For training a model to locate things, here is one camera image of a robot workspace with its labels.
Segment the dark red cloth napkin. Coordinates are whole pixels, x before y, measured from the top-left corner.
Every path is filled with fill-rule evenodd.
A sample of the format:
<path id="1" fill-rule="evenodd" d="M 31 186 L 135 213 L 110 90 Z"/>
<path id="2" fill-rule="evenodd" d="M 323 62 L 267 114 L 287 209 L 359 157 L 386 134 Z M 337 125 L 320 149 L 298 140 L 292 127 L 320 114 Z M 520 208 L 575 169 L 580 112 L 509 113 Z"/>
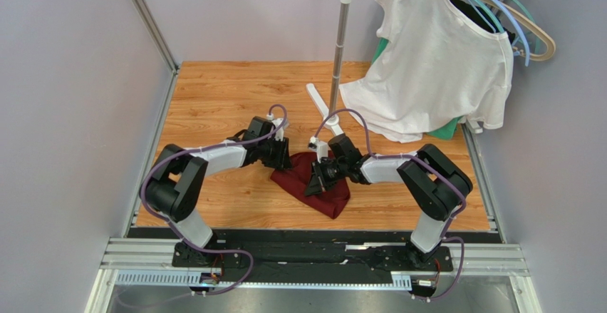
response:
<path id="1" fill-rule="evenodd" d="M 290 157 L 290 160 L 292 169 L 274 170 L 270 179 L 299 202 L 331 219 L 336 219 L 351 197 L 347 181 L 342 179 L 327 192 L 306 196 L 305 190 L 311 179 L 311 164 L 317 160 L 316 154 L 313 152 L 296 153 Z"/>

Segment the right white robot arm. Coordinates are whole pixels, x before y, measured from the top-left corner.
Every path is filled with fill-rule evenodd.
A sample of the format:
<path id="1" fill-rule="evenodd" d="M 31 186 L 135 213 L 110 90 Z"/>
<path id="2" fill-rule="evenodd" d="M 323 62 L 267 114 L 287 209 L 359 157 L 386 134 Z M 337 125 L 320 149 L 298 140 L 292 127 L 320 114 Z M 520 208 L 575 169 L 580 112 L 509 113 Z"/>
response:
<path id="1" fill-rule="evenodd" d="M 319 195 L 348 178 L 353 183 L 403 183 L 422 213 L 402 254 L 403 262 L 420 269 L 434 257 L 455 215 L 465 207 L 473 184 L 437 146 L 426 144 L 415 153 L 362 154 L 345 134 L 327 143 L 312 137 L 316 152 L 305 195 Z"/>

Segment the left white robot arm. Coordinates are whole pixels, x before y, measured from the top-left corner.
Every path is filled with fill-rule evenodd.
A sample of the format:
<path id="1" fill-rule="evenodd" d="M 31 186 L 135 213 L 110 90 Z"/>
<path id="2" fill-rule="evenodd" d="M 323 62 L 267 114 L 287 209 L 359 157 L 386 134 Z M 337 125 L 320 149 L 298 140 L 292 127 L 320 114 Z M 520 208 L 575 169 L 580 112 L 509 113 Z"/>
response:
<path id="1" fill-rule="evenodd" d="M 256 162 L 268 168 L 291 168 L 286 118 L 252 118 L 247 129 L 216 145 L 184 149 L 164 147 L 140 186 L 145 209 L 164 220 L 190 247 L 205 252 L 214 233 L 197 211 L 207 176 Z"/>

